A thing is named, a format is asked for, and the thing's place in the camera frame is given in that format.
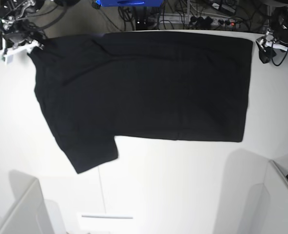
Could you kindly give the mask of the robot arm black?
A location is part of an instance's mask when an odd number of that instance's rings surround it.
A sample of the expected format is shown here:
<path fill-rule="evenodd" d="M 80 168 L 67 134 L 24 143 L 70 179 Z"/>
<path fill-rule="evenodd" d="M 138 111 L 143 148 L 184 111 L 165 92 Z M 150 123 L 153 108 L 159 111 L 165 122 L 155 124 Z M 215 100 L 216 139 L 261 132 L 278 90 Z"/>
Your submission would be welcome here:
<path fill-rule="evenodd" d="M 53 9 L 39 13 L 48 4 L 47 0 L 1 0 L 0 1 L 0 32 L 2 38 L 2 57 L 22 51 L 31 52 L 35 47 L 42 48 L 46 40 L 44 30 L 59 22 L 68 8 L 79 3 L 77 0 L 52 0 Z M 60 15 L 52 22 L 37 26 L 31 18 L 46 16 L 58 8 Z"/>
<path fill-rule="evenodd" d="M 259 59 L 263 64 L 272 63 L 279 67 L 288 54 L 288 0 L 262 0 L 261 5 L 268 7 L 267 12 L 257 6 L 255 10 L 268 21 L 263 36 L 256 40 Z"/>

